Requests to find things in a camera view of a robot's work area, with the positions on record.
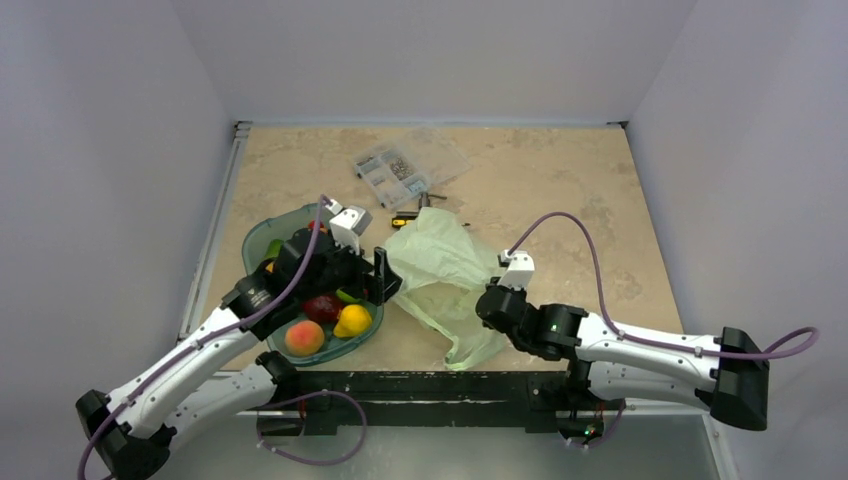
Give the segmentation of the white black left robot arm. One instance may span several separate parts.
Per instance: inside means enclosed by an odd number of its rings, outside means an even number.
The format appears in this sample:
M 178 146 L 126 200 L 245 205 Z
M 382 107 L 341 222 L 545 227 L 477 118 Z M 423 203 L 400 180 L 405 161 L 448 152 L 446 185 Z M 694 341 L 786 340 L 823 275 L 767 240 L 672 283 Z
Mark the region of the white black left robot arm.
M 153 366 L 110 392 L 90 390 L 76 401 L 88 440 L 78 478 L 85 478 L 89 457 L 97 454 L 112 479 L 148 479 L 203 423 L 255 407 L 284 409 L 300 402 L 299 373 L 278 352 L 261 354 L 227 383 L 213 376 L 291 324 L 308 300 L 341 291 L 380 306 L 402 284 L 384 248 L 375 248 L 373 258 L 366 259 L 339 234 L 296 231 Z

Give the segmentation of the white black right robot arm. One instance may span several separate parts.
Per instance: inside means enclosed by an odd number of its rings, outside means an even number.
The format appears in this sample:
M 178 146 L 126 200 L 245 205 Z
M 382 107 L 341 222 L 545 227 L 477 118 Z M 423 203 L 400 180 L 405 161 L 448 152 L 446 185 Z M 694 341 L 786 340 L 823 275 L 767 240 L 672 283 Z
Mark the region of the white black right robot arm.
M 596 313 L 557 303 L 535 307 L 526 292 L 497 284 L 485 288 L 475 312 L 516 350 L 568 361 L 561 392 L 573 406 L 655 399 L 702 408 L 739 429 L 767 427 L 770 364 L 743 330 L 677 335 L 623 325 L 615 333 Z

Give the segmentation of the dark red fake plum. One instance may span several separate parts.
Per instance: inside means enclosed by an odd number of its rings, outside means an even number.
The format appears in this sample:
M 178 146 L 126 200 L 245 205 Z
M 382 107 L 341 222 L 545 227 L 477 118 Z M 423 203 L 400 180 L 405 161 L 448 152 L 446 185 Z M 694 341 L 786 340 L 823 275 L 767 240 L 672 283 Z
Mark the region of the dark red fake plum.
M 334 325 L 345 303 L 335 295 L 321 295 L 301 304 L 301 309 L 308 320 L 321 325 Z

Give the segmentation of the green plastic bag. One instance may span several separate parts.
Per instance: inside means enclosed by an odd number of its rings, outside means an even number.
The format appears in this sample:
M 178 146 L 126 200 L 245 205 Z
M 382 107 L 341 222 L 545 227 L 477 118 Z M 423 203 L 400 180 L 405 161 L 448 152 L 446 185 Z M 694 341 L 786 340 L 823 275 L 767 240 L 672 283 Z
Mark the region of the green plastic bag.
M 502 336 L 475 313 L 479 297 L 500 271 L 497 253 L 470 233 L 456 214 L 426 207 L 384 243 L 391 269 L 402 278 L 392 301 L 450 341 L 442 364 L 469 370 L 496 355 Z

